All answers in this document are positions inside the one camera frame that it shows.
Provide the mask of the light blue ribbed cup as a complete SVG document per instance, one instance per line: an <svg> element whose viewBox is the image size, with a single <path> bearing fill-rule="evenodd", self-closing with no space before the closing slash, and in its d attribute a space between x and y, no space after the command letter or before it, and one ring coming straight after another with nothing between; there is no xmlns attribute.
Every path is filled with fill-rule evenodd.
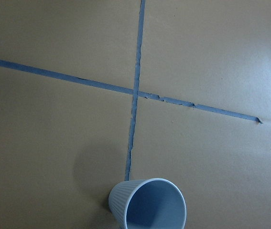
<svg viewBox="0 0 271 229"><path fill-rule="evenodd" d="M121 229L183 229L187 208L180 189L163 178L118 183L108 205Z"/></svg>

